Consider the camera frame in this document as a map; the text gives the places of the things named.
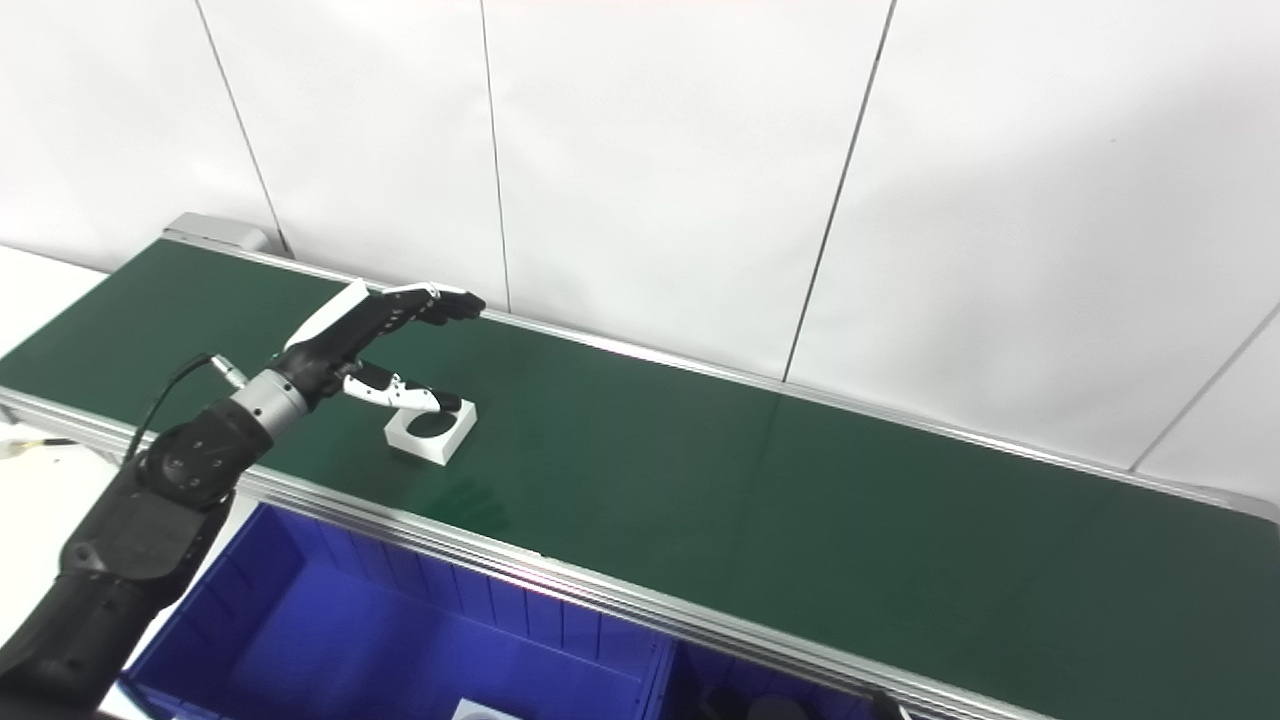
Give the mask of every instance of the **white wall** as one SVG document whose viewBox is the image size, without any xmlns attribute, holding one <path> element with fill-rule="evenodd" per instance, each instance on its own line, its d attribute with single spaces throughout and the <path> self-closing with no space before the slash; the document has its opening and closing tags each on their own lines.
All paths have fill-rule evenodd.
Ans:
<svg viewBox="0 0 1280 720">
<path fill-rule="evenodd" d="M 475 0 L 205 0 L 298 258 L 506 306 Z"/>
<path fill-rule="evenodd" d="M 186 210 L 782 377 L 886 0 L 0 0 L 0 243 Z M 1280 300 L 1280 10 L 901 0 L 788 379 L 1128 468 Z M 1276 331 L 1139 470 L 1280 502 Z"/>
<path fill-rule="evenodd" d="M 0 3 L 0 242 L 110 269 L 183 211 L 274 227 L 187 3 Z"/>
<path fill-rule="evenodd" d="M 790 379 L 1130 465 L 1280 300 L 1277 87 L 1274 3 L 904 0 Z"/>
<path fill-rule="evenodd" d="M 513 309 L 781 377 L 887 0 L 489 0 Z"/>
</svg>

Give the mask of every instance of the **robotic arm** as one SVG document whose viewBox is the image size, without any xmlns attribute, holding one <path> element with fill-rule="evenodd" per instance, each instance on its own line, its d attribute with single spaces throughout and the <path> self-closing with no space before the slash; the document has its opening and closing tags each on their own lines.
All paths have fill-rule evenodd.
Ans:
<svg viewBox="0 0 1280 720">
<path fill-rule="evenodd" d="M 393 407 L 456 409 L 457 396 L 402 380 L 358 354 L 411 320 L 443 325 L 484 306 L 447 286 L 374 293 L 357 281 L 252 379 L 223 368 L 243 387 L 127 461 L 67 541 L 54 587 L 0 647 L 0 717 L 91 717 L 147 625 L 191 584 L 241 473 L 321 400 L 344 391 Z"/>
</svg>

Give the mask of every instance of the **blue bin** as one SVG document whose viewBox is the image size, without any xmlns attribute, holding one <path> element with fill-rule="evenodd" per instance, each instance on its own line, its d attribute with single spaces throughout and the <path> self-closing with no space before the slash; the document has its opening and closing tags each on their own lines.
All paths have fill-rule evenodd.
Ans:
<svg viewBox="0 0 1280 720">
<path fill-rule="evenodd" d="M 716 717 L 704 715 L 701 708 L 708 696 L 717 688 L 735 702 L 713 706 L 733 706 L 767 696 L 781 696 L 800 703 L 809 720 L 872 720 L 870 702 L 856 696 L 836 692 L 786 673 L 778 673 L 746 660 L 731 657 L 704 647 L 676 643 L 672 653 L 669 679 L 660 687 L 653 707 L 655 720 L 690 720 Z"/>
<path fill-rule="evenodd" d="M 660 633 L 259 507 L 124 691 L 155 717 L 655 720 Z M 828 720 L 840 720 L 831 717 Z"/>
</svg>

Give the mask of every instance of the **cable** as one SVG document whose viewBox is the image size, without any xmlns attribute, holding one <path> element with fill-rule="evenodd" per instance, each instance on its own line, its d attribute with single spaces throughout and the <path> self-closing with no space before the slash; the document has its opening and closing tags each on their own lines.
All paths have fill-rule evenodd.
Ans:
<svg viewBox="0 0 1280 720">
<path fill-rule="evenodd" d="M 17 457 L 32 447 L 76 445 L 76 441 L 64 437 L 51 437 L 45 439 L 10 439 L 0 442 L 0 460 Z"/>
<path fill-rule="evenodd" d="M 138 425 L 137 432 L 133 433 L 133 439 L 129 441 L 129 448 L 124 451 L 124 462 L 133 460 L 133 455 L 137 454 L 138 445 L 142 442 L 142 436 L 147 434 L 147 428 L 151 427 L 151 420 L 155 419 L 156 411 L 160 410 L 160 406 L 164 404 L 164 398 L 169 397 L 169 391 L 172 391 L 174 386 L 182 382 L 183 378 L 195 372 L 196 368 L 200 368 L 201 365 L 209 363 L 212 359 L 214 359 L 212 355 L 207 352 L 201 352 L 200 355 L 196 355 L 191 360 L 187 360 L 187 363 L 183 366 L 178 368 L 178 372 L 175 372 L 173 377 L 169 378 L 169 382 L 164 386 L 164 389 L 160 391 L 160 395 L 156 396 L 155 402 L 151 404 L 151 409 L 147 410 L 147 416 L 142 419 L 142 424 Z"/>
</svg>

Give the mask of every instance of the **black cable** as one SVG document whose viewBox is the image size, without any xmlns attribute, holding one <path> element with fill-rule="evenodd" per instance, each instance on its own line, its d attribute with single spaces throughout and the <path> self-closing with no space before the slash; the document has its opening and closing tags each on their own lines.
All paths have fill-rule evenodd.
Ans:
<svg viewBox="0 0 1280 720">
<path fill-rule="evenodd" d="M 129 441 L 129 448 L 124 451 L 124 462 L 133 460 L 133 455 L 137 454 L 138 445 L 142 442 L 142 436 L 147 434 L 147 428 L 151 427 L 151 420 L 155 419 L 156 411 L 160 410 L 160 406 L 164 404 L 164 398 L 169 396 L 169 391 L 172 391 L 179 382 L 182 382 L 183 378 L 195 372 L 196 368 L 209 363 L 212 359 L 214 359 L 212 355 L 207 352 L 201 352 L 200 355 L 196 355 L 191 360 L 187 360 L 187 363 L 182 368 L 178 368 L 178 372 L 175 372 L 173 377 L 169 378 L 169 382 L 164 386 L 164 389 L 160 391 L 160 395 L 156 396 L 155 402 L 151 404 L 151 409 L 147 410 L 147 416 L 142 419 L 142 424 L 138 425 L 137 432 L 133 433 L 133 439 Z"/>
</svg>

